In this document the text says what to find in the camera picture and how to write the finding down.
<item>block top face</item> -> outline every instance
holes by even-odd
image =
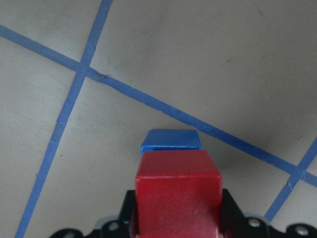
[[[148,151],[142,155],[137,178],[216,176],[221,174],[205,150]]]
[[[202,149],[195,130],[150,130],[141,145],[141,154],[154,150]]]

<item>gray floor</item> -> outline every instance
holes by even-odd
[[[100,1],[0,1],[0,25],[80,61]],[[315,1],[114,0],[91,67],[297,165],[317,135]],[[75,72],[0,37],[0,236],[14,237]],[[193,128],[86,78],[26,238],[88,233],[134,188],[153,128]],[[200,132],[244,212],[289,174]],[[308,168],[317,175],[317,160]],[[300,181],[272,224],[317,226]]]

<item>red block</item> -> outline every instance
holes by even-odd
[[[140,238],[218,238],[222,178],[204,150],[145,152],[136,176]]]

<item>blue tape line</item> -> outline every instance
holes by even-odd
[[[25,207],[24,213],[22,215],[19,227],[17,229],[17,232],[15,234],[15,238],[23,238],[26,232],[26,229],[30,223],[32,214],[34,212],[36,203],[40,197],[40,193],[42,191],[42,188],[44,186],[46,177],[49,173],[51,164],[53,162],[58,144],[60,142],[60,139],[62,137],[62,134],[64,132],[64,129],[66,127],[68,118],[70,116],[70,113],[74,107],[74,104],[76,102],[76,99],[79,95],[81,86],[84,82],[84,79],[86,77],[87,70],[89,68],[89,65],[91,63],[91,60],[93,58],[95,47],[97,45],[98,39],[100,37],[101,31],[103,29],[103,25],[106,21],[106,16],[108,13],[108,10],[110,8],[112,0],[103,0],[101,2],[101,5],[99,7],[97,16],[95,18],[92,30],[90,32],[90,35],[88,37],[88,41],[82,56],[82,59],[80,61],[80,67],[78,68],[78,71],[75,74],[73,83],[70,87],[69,93],[67,95],[67,98],[64,102],[64,105],[62,107],[62,110],[59,114],[59,117],[57,119],[57,124],[55,126],[55,129],[53,131],[51,140],[49,142],[49,145],[47,147],[47,150],[45,152],[45,156],[43,158],[40,170],[38,172],[38,177],[34,183],[34,186],[31,191],[31,195],[29,197],[29,200],[27,202],[27,205]]]
[[[227,143],[239,150],[244,151],[245,153],[252,155],[264,162],[272,164],[277,168],[289,173],[294,174],[296,173],[296,166],[275,156],[272,155],[263,149],[260,149],[248,142],[245,142],[233,135],[230,135],[204,121],[201,121],[181,110],[174,108],[148,94],[145,94],[127,84],[124,84],[114,78],[107,77],[102,75],[92,69],[89,69],[87,76],[91,77],[93,80],[106,84],[122,94],[131,97],[141,103],[148,105],[149,107],[162,111],[164,114],[177,119],[185,124],[194,126],[197,130],[200,130],[212,137],[217,138],[218,140]]]
[[[39,55],[42,55],[58,64],[63,65],[64,67],[67,67],[68,69],[71,69],[73,71],[76,71],[79,65],[79,62],[61,54],[58,53],[46,46],[43,46],[25,36],[22,36],[4,26],[0,25],[0,36],[13,41],[14,43],[23,46],[35,53],[38,53]]]
[[[287,181],[286,185],[273,201],[272,205],[265,214],[265,217],[271,222],[279,209],[282,207],[288,196],[293,191],[294,186],[299,180],[303,180],[317,187],[317,177],[306,172],[306,169],[312,163],[317,155],[317,138],[313,141],[306,154],[297,166],[297,172]]]

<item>floor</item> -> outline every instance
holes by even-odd
[[[153,128],[195,128],[245,213],[317,226],[317,3],[111,2],[0,0],[0,237],[116,215]]]

